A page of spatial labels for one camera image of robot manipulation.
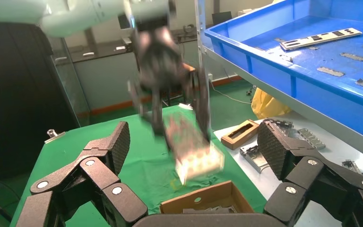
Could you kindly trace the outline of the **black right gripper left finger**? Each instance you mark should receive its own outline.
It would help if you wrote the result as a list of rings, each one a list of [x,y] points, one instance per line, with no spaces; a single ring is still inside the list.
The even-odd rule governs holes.
[[[143,201],[119,178],[130,148],[127,122],[108,137],[92,140],[71,163],[30,187],[18,227],[63,227],[91,202],[112,227],[130,227],[148,214]]]

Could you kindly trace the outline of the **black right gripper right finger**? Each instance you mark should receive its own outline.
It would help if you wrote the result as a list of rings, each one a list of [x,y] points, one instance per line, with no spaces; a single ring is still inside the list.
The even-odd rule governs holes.
[[[313,201],[342,226],[363,227],[362,174],[327,160],[308,142],[284,135],[271,121],[259,125],[257,144],[280,181],[265,214],[292,227]]]

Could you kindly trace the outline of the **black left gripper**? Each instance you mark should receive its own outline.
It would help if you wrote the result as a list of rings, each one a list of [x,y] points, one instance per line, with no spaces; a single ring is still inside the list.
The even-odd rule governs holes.
[[[154,135],[162,138],[169,150],[160,91],[184,85],[185,95],[192,101],[199,129],[209,143],[209,87],[205,70],[198,68],[190,72],[184,66],[179,47],[167,26],[145,31],[135,30],[134,53],[139,68],[139,82],[128,81],[128,92],[133,107],[140,118],[151,125]],[[143,89],[151,92],[151,111],[148,111],[140,97]]]

